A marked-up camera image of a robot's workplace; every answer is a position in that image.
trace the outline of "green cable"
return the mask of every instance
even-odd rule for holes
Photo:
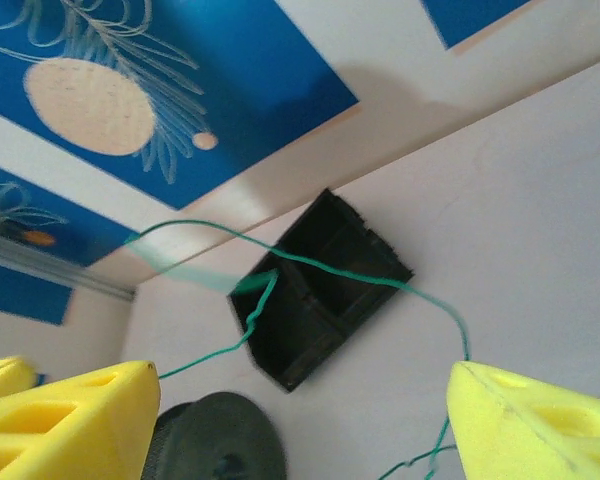
[[[229,227],[226,227],[224,225],[220,225],[218,223],[210,222],[207,220],[187,219],[187,220],[169,220],[169,221],[161,222],[156,225],[153,225],[152,227],[147,228],[146,230],[140,232],[138,235],[134,235],[134,236],[130,237],[125,243],[131,243],[133,241],[136,241],[136,240],[148,235],[149,233],[151,233],[155,230],[158,230],[160,228],[164,228],[164,227],[167,227],[170,225],[200,225],[200,226],[214,228],[216,230],[220,230],[225,233],[229,233],[230,235],[233,235],[236,238],[240,238],[242,240],[245,240],[247,242],[250,242],[250,243],[258,245],[262,248],[265,248],[266,250],[269,250],[274,255],[276,255],[280,258],[284,258],[286,260],[303,263],[305,265],[309,265],[309,266],[318,268],[324,272],[327,272],[327,273],[330,273],[332,275],[336,275],[339,277],[349,278],[351,280],[369,283],[372,285],[384,285],[387,287],[393,287],[393,288],[396,288],[399,290],[413,293],[414,295],[417,295],[418,297],[426,300],[427,302],[431,303],[432,305],[440,308],[441,310],[446,312],[453,319],[456,326],[458,327],[458,330],[460,331],[460,336],[462,338],[462,351],[464,354],[464,360],[471,359],[468,328],[466,326],[466,322],[464,321],[464,318],[462,318],[460,313],[452,305],[448,304],[447,302],[444,302],[443,300],[440,300],[439,298],[436,298],[433,295],[429,295],[426,292],[418,290],[417,288],[414,288],[407,283],[400,282],[398,280],[393,280],[390,278],[372,277],[369,275],[363,275],[363,274],[359,274],[359,273],[350,272],[348,270],[341,270],[339,268],[331,267],[331,266],[329,266],[325,263],[322,263],[318,260],[303,257],[301,255],[294,255],[292,253],[287,253],[287,252],[285,252],[279,248],[276,248],[273,245],[269,245],[261,240],[250,237],[248,235],[245,235],[244,233],[240,233],[240,232],[233,230]],[[244,336],[238,341],[238,343],[236,343],[232,347],[224,348],[222,350],[218,350],[216,352],[205,355],[204,357],[194,360],[193,362],[188,363],[187,365],[184,365],[182,367],[176,368],[175,370],[171,370],[163,375],[160,375],[159,378],[164,379],[164,378],[170,377],[172,375],[175,375],[176,373],[180,373],[188,368],[191,368],[195,365],[205,362],[211,358],[217,357],[218,355],[233,352],[233,351],[237,350],[238,348],[240,348],[253,333],[253,330],[255,328],[255,321],[258,318],[258,316],[262,313],[262,310],[264,309],[264,306],[273,291],[273,287],[276,284],[276,281],[278,279],[277,272],[270,272],[270,274],[271,274],[271,279],[269,280],[269,283],[267,284],[267,287],[265,288],[264,293],[258,300],[258,304],[256,305],[255,310],[253,312],[251,312],[249,314],[249,316],[247,317],[247,331],[245,332]],[[436,470],[437,470],[436,457],[437,457],[438,453],[445,451],[445,450],[451,450],[451,449],[456,448],[455,445],[447,445],[447,446],[441,447],[442,441],[444,440],[444,436],[446,435],[448,428],[449,428],[449,417],[447,416],[445,418],[442,429],[440,430],[440,433],[438,435],[436,444],[431,451],[424,453],[422,455],[418,455],[417,457],[410,460],[409,462],[398,463],[393,468],[391,468],[387,473],[385,473],[382,477],[380,477],[380,480],[387,478],[389,475],[393,474],[396,470],[398,470],[402,467],[410,467],[418,460],[422,460],[423,458],[427,458],[427,457],[429,457],[429,472],[427,473],[425,480],[431,480],[431,478],[435,475]]]

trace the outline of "black tape roll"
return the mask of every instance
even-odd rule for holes
[[[157,461],[156,479],[287,478],[278,434],[251,400],[231,392],[213,393],[172,417]]]

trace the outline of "black plastic holder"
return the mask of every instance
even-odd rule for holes
[[[320,194],[276,247],[363,275],[401,282],[413,277],[393,249],[330,190]],[[278,271],[278,282],[248,344],[255,363],[288,392],[396,293],[392,287],[331,275],[271,252],[249,275],[271,270]],[[262,291],[229,295],[243,332],[261,295]]]

